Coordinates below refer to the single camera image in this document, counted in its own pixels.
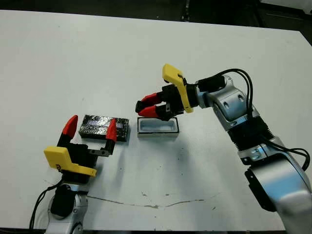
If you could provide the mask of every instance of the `black box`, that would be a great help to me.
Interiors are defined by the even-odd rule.
[[[85,115],[79,129],[81,138],[105,139],[106,131],[113,117]],[[117,127],[117,141],[127,141],[129,120],[115,118]]]

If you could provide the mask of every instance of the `black cable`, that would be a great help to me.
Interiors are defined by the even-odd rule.
[[[227,69],[225,71],[219,72],[215,76],[221,76],[229,72],[235,72],[241,75],[247,84],[246,112],[247,112],[247,118],[251,119],[253,117],[253,96],[254,96],[254,88],[253,88],[252,79],[250,78],[247,72],[239,68]]]
[[[55,188],[57,188],[58,186],[60,186],[62,182],[63,182],[63,180],[61,179],[57,184],[48,187],[48,188],[47,188],[46,190],[44,190],[44,191],[39,195],[39,197],[37,198],[37,201],[36,201],[36,203],[35,203],[34,210],[33,210],[32,214],[31,214],[31,218],[30,218],[30,221],[29,221],[29,230],[30,230],[30,231],[32,231],[32,230],[34,229],[36,211],[37,211],[38,205],[39,205],[40,202],[44,199],[45,194],[47,193],[47,191],[50,191],[50,190],[55,189]]]
[[[273,147],[273,148],[275,148],[275,149],[282,150],[282,151],[284,151],[284,152],[291,152],[291,153],[294,153],[294,154],[297,154],[297,155],[304,156],[306,159],[305,159],[305,161],[304,161],[304,163],[303,163],[303,165],[302,165],[302,170],[303,170],[303,171],[307,170],[307,168],[308,168],[309,165],[310,165],[310,159],[311,159],[311,158],[310,158],[310,154],[309,154],[308,151],[306,151],[305,149],[302,149],[302,148],[292,148],[292,149],[288,149],[288,148],[286,148],[286,147],[284,147],[284,146],[278,145],[278,144],[276,144],[276,143],[274,143],[274,142],[272,142],[272,141],[266,139],[264,136],[261,136],[261,137],[262,137],[262,139],[264,140],[264,142],[265,142],[266,144],[270,145],[271,147]]]

